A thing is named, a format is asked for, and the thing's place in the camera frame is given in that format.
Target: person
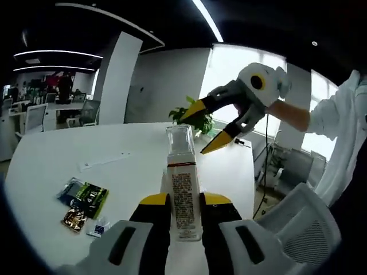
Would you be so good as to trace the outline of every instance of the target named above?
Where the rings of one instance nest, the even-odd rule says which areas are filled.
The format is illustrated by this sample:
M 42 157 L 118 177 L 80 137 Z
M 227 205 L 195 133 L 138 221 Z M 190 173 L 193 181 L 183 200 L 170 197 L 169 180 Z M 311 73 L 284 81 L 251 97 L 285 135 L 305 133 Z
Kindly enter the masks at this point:
M 63 76 L 58 81 L 57 87 L 59 91 L 59 102 L 66 104 L 69 101 L 71 87 L 73 86 L 73 81 L 71 80 L 70 74 L 64 72 Z
M 13 88 L 11 88 L 10 95 L 14 103 L 18 101 L 19 96 L 18 83 L 16 83 L 16 85 Z
M 320 274 L 345 274 L 363 264 L 367 244 L 367 72 L 352 71 L 330 99 L 310 113 L 277 100 L 270 115 L 299 131 L 337 137 L 334 151 L 315 192 L 329 206 L 338 224 L 342 243 Z

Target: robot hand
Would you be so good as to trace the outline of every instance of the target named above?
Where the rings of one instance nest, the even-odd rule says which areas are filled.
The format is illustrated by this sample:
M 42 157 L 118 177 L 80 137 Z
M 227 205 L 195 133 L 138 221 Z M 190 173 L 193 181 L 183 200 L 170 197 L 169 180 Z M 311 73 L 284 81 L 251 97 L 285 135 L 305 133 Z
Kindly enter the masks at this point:
M 240 110 L 238 118 L 229 123 L 201 151 L 206 154 L 226 146 L 240 133 L 252 131 L 264 117 L 266 108 L 279 97 L 285 98 L 290 88 L 291 83 L 282 68 L 274 70 L 259 63 L 251 63 L 241 70 L 236 80 L 217 87 L 207 97 L 197 100 L 181 120 L 185 122 L 188 117 L 213 113 L 229 104 L 235 104 Z

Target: snack package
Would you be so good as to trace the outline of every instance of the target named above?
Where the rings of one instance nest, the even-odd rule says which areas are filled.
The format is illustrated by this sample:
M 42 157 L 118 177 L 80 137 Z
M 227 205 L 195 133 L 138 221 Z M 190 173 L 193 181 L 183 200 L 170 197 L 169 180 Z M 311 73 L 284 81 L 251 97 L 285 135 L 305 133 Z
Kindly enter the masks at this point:
M 65 185 L 64 189 L 57 195 L 57 198 L 65 205 L 70 206 L 71 202 L 76 198 L 84 182 L 77 178 L 71 178 Z
M 73 232 L 79 233 L 87 219 L 82 211 L 72 208 L 66 213 L 61 223 Z
M 87 226 L 87 235 L 100 238 L 103 233 L 110 229 L 110 222 L 106 217 L 100 217 L 96 221 L 91 221 Z
M 88 218 L 96 219 L 108 192 L 107 189 L 72 178 L 57 197 L 63 204 L 80 209 Z

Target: ceiling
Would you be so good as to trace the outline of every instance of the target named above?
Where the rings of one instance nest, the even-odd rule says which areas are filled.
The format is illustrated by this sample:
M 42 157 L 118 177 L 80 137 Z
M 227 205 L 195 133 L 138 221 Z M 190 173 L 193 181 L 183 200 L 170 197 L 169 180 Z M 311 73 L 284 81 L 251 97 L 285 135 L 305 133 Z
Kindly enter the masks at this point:
M 165 46 L 157 50 L 210 47 L 217 42 L 208 24 L 191 0 L 73 1 L 122 17 Z M 367 2 L 263 4 L 259 1 L 202 0 L 225 43 L 250 46 L 283 55 L 288 62 L 314 69 L 336 84 L 354 68 L 364 69 L 367 59 L 362 22 Z M 19 52 L 58 49 L 103 55 L 108 41 L 122 30 L 143 40 L 142 50 L 160 45 L 151 36 L 116 19 L 76 7 L 11 2 L 14 20 L 2 22 L 6 37 L 2 78 L 9 79 L 14 68 L 30 66 L 27 58 L 41 65 L 69 65 L 95 69 L 100 59 L 74 54 L 37 53 L 13 58 Z

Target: cable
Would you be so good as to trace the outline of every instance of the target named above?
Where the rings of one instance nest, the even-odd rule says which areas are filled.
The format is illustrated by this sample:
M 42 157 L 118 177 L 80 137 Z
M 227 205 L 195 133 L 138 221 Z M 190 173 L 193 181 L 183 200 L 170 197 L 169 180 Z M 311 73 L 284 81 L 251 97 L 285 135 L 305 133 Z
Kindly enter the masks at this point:
M 265 172 L 264 172 L 264 194 L 263 197 L 261 199 L 261 202 L 259 203 L 259 207 L 257 208 L 257 210 L 255 211 L 252 219 L 255 218 L 257 212 L 259 212 L 261 205 L 263 204 L 264 200 L 265 200 L 265 195 L 266 195 L 266 172 L 267 172 L 267 168 L 268 168 L 268 122 L 269 122 L 269 114 L 267 114 L 266 117 L 266 131 L 265 131 L 265 147 L 266 147 L 266 158 L 265 158 Z

